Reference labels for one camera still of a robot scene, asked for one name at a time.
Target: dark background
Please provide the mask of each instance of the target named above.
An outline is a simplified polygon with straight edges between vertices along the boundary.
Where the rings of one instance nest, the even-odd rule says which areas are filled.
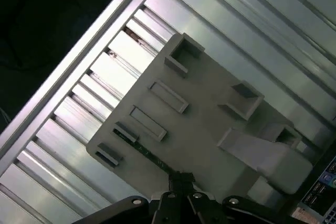
[[[1,0],[0,108],[11,119],[111,1]]]

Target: screw head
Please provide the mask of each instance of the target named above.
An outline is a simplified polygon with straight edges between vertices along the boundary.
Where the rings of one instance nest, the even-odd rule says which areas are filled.
[[[235,198],[232,198],[232,199],[230,199],[229,200],[229,202],[231,203],[231,204],[238,204],[239,203],[239,200],[238,199],[235,199]]]
[[[139,205],[139,204],[141,204],[141,200],[135,199],[132,203],[135,204],[135,205]]]
[[[200,193],[195,193],[193,196],[194,196],[194,198],[199,199],[199,198],[202,197],[202,194],[200,194]]]

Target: rectangular cutout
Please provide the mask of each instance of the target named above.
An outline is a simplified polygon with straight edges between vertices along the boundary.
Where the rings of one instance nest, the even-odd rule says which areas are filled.
[[[119,162],[122,160],[122,157],[104,143],[98,145],[96,155],[113,168],[119,165]]]
[[[160,80],[154,81],[154,83],[149,86],[149,90],[180,114],[188,107],[188,103],[181,96],[176,94]]]
[[[164,64],[185,78],[188,74],[188,63],[199,58],[204,48],[187,34],[180,35],[180,41],[164,59]]]
[[[164,63],[172,70],[174,70],[179,76],[185,78],[188,74],[188,69],[186,69],[182,64],[175,60],[171,56],[166,56],[164,58]]]
[[[117,122],[114,125],[113,133],[117,136],[121,137],[124,140],[129,140],[133,143],[135,143],[139,136],[132,132],[130,129],[128,129],[126,126],[124,126],[121,122]]]
[[[148,115],[142,112],[139,108],[133,107],[130,116],[138,121],[145,129],[146,133],[157,141],[161,141],[166,135],[167,131],[152,120]]]
[[[105,157],[102,153],[96,152],[96,156],[99,157],[101,160],[103,160],[106,164],[108,164],[112,168],[116,167],[116,165],[113,162],[111,162],[107,157]]]

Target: metal surface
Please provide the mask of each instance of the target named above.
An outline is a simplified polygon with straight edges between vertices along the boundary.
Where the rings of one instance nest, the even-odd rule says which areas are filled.
[[[325,148],[336,125],[335,3],[113,0],[0,135],[0,221],[70,223],[137,194],[85,144],[176,31]]]

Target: metal frame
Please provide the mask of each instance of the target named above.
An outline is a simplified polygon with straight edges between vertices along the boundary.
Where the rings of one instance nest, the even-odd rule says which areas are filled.
[[[113,0],[0,135],[0,176],[145,0]]]

